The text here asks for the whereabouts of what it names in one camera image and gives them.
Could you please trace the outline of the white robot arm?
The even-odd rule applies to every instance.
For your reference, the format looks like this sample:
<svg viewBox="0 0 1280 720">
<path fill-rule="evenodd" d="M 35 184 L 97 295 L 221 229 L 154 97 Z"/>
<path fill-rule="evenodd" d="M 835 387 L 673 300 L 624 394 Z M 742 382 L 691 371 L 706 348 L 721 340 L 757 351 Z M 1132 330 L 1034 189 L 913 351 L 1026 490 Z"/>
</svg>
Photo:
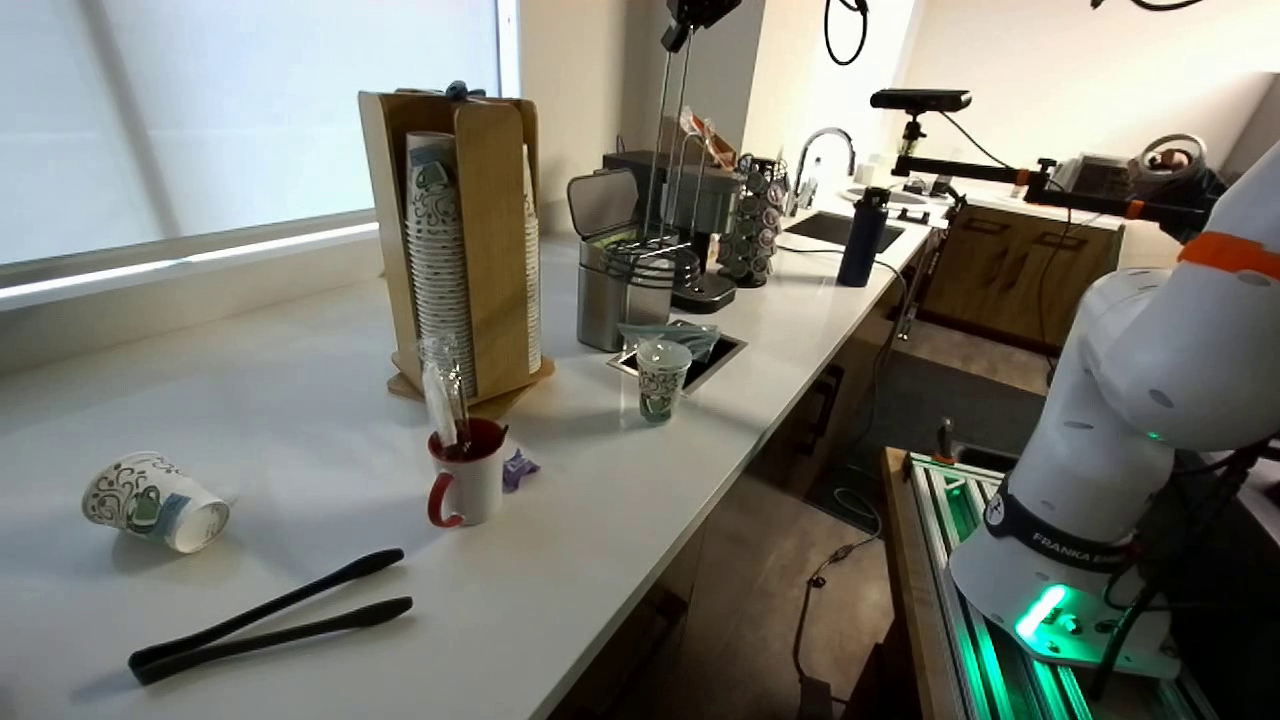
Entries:
<svg viewBox="0 0 1280 720">
<path fill-rule="evenodd" d="M 1269 146 L 1173 268 L 1110 273 L 1082 295 L 1039 419 L 950 576 L 1026 653 L 1100 669 L 1126 625 L 1110 581 L 1175 454 L 1275 430 L 1280 146 Z"/>
</svg>

